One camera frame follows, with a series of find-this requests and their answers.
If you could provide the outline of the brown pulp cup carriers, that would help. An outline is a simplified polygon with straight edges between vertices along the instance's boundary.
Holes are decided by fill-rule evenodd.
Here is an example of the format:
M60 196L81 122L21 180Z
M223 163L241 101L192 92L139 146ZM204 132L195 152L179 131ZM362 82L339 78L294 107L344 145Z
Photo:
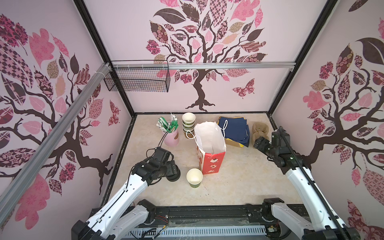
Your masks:
M255 122L252 127L252 144L255 143L257 139L260 137L263 137L267 139L268 141L270 140L268 133L269 133L269 127L267 124L262 123L262 122Z

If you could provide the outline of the stack of green paper cups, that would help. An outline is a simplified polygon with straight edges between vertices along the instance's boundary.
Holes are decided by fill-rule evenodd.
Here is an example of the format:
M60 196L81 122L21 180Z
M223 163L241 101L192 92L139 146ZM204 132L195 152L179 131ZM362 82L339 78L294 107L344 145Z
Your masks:
M195 135L196 116L193 113L185 113L182 116L183 132L187 139Z

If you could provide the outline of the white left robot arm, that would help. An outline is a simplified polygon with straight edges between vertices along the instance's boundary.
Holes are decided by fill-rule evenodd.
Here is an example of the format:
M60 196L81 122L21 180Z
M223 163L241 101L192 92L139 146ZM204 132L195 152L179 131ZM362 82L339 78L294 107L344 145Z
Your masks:
M73 240L120 240L135 227L155 221L156 206L147 200L131 204L149 186L166 178L170 182L181 176L174 155L156 147L154 153L137 163L118 192L86 222L77 221L71 229Z

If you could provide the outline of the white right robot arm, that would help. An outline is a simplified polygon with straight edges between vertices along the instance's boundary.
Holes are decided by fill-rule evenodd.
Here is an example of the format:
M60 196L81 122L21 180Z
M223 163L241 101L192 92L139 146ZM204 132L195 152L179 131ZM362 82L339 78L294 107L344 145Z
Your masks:
M272 139L259 137L254 148L273 162L295 187L310 220L294 212L280 198L264 199L262 218L267 222L278 220L301 240L359 240L359 232L348 227L330 206L313 179L310 164L293 150L290 135L279 127Z

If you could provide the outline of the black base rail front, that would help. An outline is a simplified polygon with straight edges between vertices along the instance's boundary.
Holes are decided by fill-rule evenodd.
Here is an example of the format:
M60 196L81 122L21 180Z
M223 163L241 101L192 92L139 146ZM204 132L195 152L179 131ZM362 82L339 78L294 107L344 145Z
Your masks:
M141 224L135 228L216 226L264 226L266 228L267 235L248 237L184 237L182 239L296 239L294 233L292 233L283 223L279 222L278 220L267 222L262 218L262 204L246 204L235 206L156 207L155 221L150 225Z

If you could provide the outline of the red white paper takeout bag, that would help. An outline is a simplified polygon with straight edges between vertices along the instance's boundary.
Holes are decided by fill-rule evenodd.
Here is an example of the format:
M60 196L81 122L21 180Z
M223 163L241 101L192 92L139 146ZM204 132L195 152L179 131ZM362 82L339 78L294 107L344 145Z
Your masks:
M197 145L197 156L203 175L220 171L227 151L222 129L215 122L203 122L195 125L194 130L186 132L188 139Z

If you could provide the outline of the aluminium diagonal rail left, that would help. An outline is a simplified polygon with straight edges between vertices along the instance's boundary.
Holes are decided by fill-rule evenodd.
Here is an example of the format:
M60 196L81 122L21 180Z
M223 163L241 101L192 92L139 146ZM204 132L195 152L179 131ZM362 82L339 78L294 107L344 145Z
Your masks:
M82 93L75 99L64 116L59 120L52 132L47 136L43 143L36 149L32 158L24 165L20 173L14 178L10 185L1 195L1 224L5 222L12 210L18 204L20 198L26 192L36 175L39 173L44 163L48 160L51 153L59 144L68 128L85 106L94 90L111 70L111 64L103 63L94 73L84 88Z

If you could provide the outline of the pink plastic straw holder cup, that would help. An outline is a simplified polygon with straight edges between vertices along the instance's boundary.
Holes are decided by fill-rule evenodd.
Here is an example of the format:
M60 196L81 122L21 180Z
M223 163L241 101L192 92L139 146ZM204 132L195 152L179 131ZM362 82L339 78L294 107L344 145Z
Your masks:
M167 145L168 147L175 147L178 145L179 141L180 141L179 131L175 130L172 133L168 133L165 136L164 144Z

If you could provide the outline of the aluminium horizontal rail back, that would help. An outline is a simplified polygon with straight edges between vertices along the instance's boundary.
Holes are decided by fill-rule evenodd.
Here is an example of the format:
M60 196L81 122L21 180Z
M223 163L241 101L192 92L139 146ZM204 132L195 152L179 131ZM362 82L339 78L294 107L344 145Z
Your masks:
M162 64L144 64L128 63L128 61L118 63L114 62L112 66L116 69L122 68L160 68L169 70L205 70L205 69L293 69L294 62L257 62L257 63L162 63Z

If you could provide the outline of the green paper coffee cup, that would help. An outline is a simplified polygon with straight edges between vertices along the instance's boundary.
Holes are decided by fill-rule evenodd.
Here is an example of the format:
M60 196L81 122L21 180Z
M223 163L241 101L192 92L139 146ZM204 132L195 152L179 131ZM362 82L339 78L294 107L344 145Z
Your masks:
M199 169L190 169L187 172L186 178L192 188L198 188L203 181L203 173Z

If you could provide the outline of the black vertical frame post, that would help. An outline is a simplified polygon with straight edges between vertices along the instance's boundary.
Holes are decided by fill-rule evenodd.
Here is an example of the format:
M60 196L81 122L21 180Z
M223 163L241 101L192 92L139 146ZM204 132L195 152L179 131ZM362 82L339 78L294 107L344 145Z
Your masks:
M113 67L113 64L112 64L112 60L107 52L107 49L101 39L101 36L96 28L96 25L94 24L94 21L90 15L90 12L86 6L86 3L85 1L83 0L73 0L83 22L85 23L86 25L86 28L89 32L89 34L91 35L91 38L103 60L104 63L107 63L109 64L109 66L112 68L110 70L110 73L112 73L112 80L114 81L115 83L115 86L117 87L117 90L120 94L120 96L122 97L122 100L130 114L130 116L133 118L136 116L136 113L129 101L129 98L126 94L126 92L124 91L124 88L123 88L123 85L120 81L120 78L118 77L117 75L117 72L115 71L114 67Z

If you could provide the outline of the navy blue paper bags stack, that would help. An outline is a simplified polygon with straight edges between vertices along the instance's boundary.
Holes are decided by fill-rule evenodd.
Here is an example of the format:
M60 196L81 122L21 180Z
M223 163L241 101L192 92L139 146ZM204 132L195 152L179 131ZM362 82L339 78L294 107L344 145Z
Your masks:
M222 129L225 140L231 140L244 147L249 146L251 134L247 120L244 117L219 117L218 125Z

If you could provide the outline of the stack of black cup lids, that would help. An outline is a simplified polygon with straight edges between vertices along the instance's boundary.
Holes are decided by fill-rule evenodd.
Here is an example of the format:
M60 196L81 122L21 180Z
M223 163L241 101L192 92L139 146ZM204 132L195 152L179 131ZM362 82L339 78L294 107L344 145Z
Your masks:
M170 182L176 182L181 176L181 171L179 168L176 169L176 173L174 175L171 175L171 176L167 176L167 180L170 181Z

